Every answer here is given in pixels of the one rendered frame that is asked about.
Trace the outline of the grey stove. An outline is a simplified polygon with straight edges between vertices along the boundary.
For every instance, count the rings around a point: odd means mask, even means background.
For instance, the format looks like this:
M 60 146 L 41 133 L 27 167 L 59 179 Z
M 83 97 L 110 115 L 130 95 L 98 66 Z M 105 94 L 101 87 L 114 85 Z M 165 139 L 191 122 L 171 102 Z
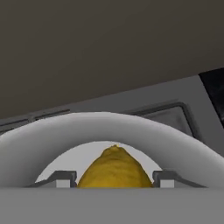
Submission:
M 189 132 L 195 138 L 224 157 L 224 127 L 198 75 L 0 119 L 0 135 L 46 116 L 89 111 L 141 116 L 172 107 L 182 108 Z

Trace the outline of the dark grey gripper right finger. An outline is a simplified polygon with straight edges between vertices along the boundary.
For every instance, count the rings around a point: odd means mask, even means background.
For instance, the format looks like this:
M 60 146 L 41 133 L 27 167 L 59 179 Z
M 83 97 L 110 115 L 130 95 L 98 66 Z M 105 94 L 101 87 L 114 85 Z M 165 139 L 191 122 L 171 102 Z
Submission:
M 175 171 L 154 171 L 152 177 L 153 186 L 157 188 L 204 188 L 203 185 L 181 178 Z

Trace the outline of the yellow lemon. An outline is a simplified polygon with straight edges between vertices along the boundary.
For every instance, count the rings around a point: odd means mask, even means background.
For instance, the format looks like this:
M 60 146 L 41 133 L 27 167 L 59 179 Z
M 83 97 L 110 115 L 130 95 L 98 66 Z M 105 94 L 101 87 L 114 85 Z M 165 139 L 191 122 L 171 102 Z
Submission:
M 153 184 L 141 166 L 123 147 L 112 145 L 85 170 L 79 188 L 151 188 Z

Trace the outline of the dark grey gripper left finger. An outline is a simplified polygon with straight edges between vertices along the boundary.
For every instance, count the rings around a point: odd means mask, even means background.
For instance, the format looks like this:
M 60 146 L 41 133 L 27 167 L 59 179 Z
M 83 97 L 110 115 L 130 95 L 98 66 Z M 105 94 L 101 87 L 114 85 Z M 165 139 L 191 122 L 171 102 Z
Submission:
M 29 188 L 75 188 L 76 179 L 76 171 L 55 171 L 48 179 L 31 184 Z

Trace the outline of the white bowl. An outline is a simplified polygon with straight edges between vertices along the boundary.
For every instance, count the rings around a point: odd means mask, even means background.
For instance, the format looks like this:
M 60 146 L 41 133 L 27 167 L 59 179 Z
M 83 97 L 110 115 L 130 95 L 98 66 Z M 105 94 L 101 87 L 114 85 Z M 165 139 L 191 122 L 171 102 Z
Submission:
M 214 150 L 162 123 L 110 112 L 50 117 L 2 134 L 0 187 L 28 186 L 56 157 L 95 141 L 130 145 L 183 179 L 224 188 L 224 157 Z

